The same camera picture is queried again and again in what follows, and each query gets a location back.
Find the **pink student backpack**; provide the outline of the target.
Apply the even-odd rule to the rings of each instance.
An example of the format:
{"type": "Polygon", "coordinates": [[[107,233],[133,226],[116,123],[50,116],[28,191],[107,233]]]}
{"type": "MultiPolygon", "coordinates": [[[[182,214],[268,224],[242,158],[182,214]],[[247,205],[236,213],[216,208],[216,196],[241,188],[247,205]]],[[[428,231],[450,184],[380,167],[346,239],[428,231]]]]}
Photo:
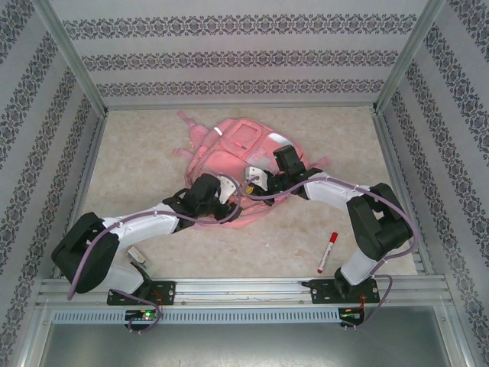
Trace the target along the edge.
{"type": "Polygon", "coordinates": [[[250,184],[245,179],[246,167],[258,167],[277,174],[279,168],[274,158],[274,151],[286,145],[294,146],[300,160],[307,168],[316,167],[321,170],[330,162],[326,156],[311,162],[305,156],[303,148],[294,140],[249,118],[226,119],[214,128],[207,128],[197,124],[184,112],[178,112],[177,115],[189,127],[190,144],[193,148],[191,151],[175,150],[175,154],[183,155],[189,160],[184,174],[186,188],[191,187],[202,174],[228,175],[240,185],[241,213],[236,220],[222,224],[224,227],[246,226],[266,216],[286,199],[281,195],[269,203],[254,200],[247,193],[250,184]]]}

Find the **small silver box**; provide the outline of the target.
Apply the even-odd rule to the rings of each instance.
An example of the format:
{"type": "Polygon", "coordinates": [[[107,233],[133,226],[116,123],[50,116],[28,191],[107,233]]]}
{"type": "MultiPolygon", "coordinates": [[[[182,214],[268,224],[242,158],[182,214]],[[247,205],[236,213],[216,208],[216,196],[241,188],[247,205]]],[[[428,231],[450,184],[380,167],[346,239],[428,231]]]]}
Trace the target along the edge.
{"type": "Polygon", "coordinates": [[[125,250],[126,255],[131,259],[132,262],[141,266],[142,268],[149,268],[151,266],[151,261],[149,258],[141,251],[139,251],[134,246],[129,246],[125,250]]]}

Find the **red whiteboard marker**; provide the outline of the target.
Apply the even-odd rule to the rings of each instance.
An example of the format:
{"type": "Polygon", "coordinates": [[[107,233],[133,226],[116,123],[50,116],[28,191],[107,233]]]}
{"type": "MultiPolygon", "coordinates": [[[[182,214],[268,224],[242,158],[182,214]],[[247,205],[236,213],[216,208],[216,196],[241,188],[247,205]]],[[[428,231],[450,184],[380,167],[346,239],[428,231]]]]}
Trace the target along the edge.
{"type": "Polygon", "coordinates": [[[318,265],[318,267],[316,269],[316,271],[317,271],[318,274],[322,274],[324,272],[326,262],[328,260],[328,257],[331,254],[332,247],[335,244],[337,238],[338,238],[338,233],[337,232],[333,232],[331,234],[331,237],[329,239],[329,242],[328,242],[327,246],[325,247],[325,251],[324,251],[324,253],[322,255],[321,261],[320,261],[320,263],[319,263],[319,265],[318,265]]]}

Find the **left controller board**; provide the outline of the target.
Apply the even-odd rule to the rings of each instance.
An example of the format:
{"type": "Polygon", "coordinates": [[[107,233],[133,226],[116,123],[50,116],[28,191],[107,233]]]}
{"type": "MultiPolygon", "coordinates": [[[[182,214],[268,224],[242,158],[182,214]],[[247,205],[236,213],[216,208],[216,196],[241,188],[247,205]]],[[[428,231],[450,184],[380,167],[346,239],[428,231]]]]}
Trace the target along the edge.
{"type": "Polygon", "coordinates": [[[150,322],[157,318],[156,310],[126,310],[125,321],[150,322]]]}

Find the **controller board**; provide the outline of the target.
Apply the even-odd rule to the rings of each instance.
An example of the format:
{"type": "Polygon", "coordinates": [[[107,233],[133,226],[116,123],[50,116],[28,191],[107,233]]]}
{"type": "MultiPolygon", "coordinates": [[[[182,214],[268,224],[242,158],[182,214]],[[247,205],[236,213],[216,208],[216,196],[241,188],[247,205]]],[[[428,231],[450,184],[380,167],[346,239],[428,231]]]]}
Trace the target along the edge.
{"type": "Polygon", "coordinates": [[[365,312],[363,307],[339,308],[338,311],[342,324],[346,326],[359,326],[364,322],[365,312]]]}
{"type": "Polygon", "coordinates": [[[156,310],[126,310],[125,321],[150,322],[157,318],[156,310]]]}

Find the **grey metal sheet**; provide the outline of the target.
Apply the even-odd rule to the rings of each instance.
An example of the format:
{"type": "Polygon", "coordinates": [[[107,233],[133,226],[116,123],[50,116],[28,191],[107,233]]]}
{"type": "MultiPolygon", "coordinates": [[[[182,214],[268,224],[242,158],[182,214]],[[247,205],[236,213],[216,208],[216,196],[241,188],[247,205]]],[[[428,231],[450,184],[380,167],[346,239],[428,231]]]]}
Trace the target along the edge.
{"type": "Polygon", "coordinates": [[[55,325],[40,367],[461,367],[434,333],[411,337],[332,324],[55,325]]]}

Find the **right controller board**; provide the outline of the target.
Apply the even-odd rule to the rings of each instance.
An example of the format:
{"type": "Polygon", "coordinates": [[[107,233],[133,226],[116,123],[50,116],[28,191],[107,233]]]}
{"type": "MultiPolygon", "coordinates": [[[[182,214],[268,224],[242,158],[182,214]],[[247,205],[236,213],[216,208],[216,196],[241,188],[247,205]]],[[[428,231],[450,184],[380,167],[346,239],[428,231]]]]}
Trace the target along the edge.
{"type": "Polygon", "coordinates": [[[363,307],[339,308],[338,311],[342,324],[346,326],[359,326],[364,322],[365,312],[363,307]]]}

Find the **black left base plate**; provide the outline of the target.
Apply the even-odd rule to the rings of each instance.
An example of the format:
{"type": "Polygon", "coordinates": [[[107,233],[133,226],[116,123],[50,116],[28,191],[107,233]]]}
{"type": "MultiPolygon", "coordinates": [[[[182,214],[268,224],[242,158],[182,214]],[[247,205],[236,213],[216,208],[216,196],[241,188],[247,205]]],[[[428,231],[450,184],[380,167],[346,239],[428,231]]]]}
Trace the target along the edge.
{"type": "Polygon", "coordinates": [[[175,281],[145,280],[143,284],[131,294],[131,296],[136,297],[137,300],[122,295],[115,290],[110,290],[107,296],[107,304],[109,306],[133,306],[151,302],[158,306],[170,306],[173,305],[175,294],[175,281]]]}

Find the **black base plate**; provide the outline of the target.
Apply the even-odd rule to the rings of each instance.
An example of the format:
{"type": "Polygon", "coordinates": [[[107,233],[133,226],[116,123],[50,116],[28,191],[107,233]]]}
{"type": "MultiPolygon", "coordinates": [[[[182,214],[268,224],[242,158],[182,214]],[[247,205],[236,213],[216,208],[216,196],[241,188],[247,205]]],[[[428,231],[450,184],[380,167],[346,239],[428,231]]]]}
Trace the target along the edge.
{"type": "Polygon", "coordinates": [[[115,290],[110,290],[107,296],[107,304],[109,306],[133,306],[151,302],[158,306],[170,306],[173,305],[175,294],[175,281],[145,280],[143,284],[131,294],[131,296],[136,297],[137,300],[122,295],[115,290]]]}
{"type": "Polygon", "coordinates": [[[340,295],[333,279],[312,279],[303,282],[302,286],[310,289],[313,304],[359,304],[362,300],[366,304],[380,302],[377,282],[374,279],[367,279],[354,286],[345,296],[340,295]]]}

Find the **aluminium mounting rail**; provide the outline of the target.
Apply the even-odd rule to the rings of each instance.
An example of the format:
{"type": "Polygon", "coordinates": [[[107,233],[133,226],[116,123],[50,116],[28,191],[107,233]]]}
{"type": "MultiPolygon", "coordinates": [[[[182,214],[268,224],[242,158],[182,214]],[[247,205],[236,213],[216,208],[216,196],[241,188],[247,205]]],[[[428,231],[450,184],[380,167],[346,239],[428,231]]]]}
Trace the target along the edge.
{"type": "MultiPolygon", "coordinates": [[[[394,276],[393,283],[376,276],[386,306],[433,306],[451,304],[452,292],[442,275],[394,276]]],[[[180,278],[176,279],[173,305],[188,308],[285,307],[311,305],[308,278],[180,278]]],[[[63,279],[41,282],[36,307],[104,307],[108,291],[92,291],[67,299],[70,284],[63,279]]]]}

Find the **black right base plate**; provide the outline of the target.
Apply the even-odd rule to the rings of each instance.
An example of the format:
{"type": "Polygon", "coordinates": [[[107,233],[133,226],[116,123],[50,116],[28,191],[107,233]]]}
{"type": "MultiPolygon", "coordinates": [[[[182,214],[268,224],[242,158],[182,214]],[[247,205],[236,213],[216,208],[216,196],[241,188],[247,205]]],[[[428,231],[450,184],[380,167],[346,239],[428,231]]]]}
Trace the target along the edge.
{"type": "Polygon", "coordinates": [[[302,286],[310,289],[313,304],[359,304],[362,300],[366,304],[380,302],[377,282],[374,279],[367,279],[354,286],[345,296],[340,295],[333,279],[312,279],[303,282],[302,286]]]}

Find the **aluminium frame post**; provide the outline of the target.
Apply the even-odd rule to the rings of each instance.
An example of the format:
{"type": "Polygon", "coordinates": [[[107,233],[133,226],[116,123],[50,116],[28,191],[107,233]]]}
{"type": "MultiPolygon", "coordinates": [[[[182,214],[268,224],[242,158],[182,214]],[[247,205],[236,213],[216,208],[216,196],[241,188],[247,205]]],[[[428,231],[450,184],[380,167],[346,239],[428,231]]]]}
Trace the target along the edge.
{"type": "Polygon", "coordinates": [[[89,71],[86,69],[81,56],[77,52],[50,0],[31,0],[31,2],[92,106],[98,115],[106,115],[108,107],[103,102],[95,83],[89,75],[89,71]]]}
{"type": "Polygon", "coordinates": [[[445,4],[445,1],[446,0],[427,1],[425,8],[419,15],[419,18],[407,39],[407,42],[393,65],[393,69],[390,71],[377,100],[373,104],[373,111],[376,114],[383,111],[385,106],[390,101],[391,96],[402,80],[408,66],[416,56],[424,37],[427,35],[429,29],[432,27],[432,24],[438,17],[439,12],[445,4]]]}

